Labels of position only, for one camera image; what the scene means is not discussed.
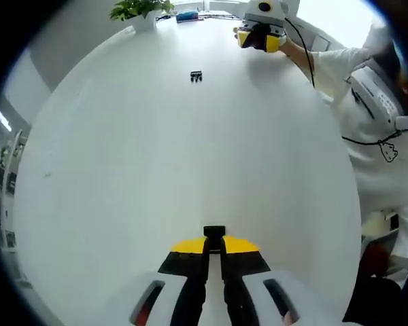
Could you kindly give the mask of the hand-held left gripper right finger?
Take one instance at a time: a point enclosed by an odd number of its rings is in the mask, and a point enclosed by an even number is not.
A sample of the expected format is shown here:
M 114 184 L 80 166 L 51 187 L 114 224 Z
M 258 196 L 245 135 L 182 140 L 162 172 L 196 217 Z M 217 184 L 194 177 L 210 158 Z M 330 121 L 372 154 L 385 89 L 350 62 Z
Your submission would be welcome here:
M 254 243 L 223 236 L 224 301 L 232 325 L 339 325 L 299 279 L 272 270 Z

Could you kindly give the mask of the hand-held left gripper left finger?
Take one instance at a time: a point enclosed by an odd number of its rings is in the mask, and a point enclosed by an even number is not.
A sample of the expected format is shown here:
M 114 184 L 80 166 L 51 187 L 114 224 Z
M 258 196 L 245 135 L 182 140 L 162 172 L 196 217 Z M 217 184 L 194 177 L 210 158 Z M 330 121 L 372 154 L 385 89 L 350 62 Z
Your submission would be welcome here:
M 155 272 L 133 278 L 103 309 L 104 325 L 198 325 L 206 298 L 209 240 L 183 240 Z

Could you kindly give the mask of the person's right hand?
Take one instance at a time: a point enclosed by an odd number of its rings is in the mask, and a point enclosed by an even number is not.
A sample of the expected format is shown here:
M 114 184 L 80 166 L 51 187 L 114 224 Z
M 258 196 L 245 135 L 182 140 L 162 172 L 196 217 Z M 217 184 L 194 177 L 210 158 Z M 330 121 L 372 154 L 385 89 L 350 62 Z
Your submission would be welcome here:
M 279 47 L 280 52 L 284 53 L 292 61 L 297 59 L 299 54 L 299 47 L 295 44 L 289 36 L 285 36 L 284 42 Z

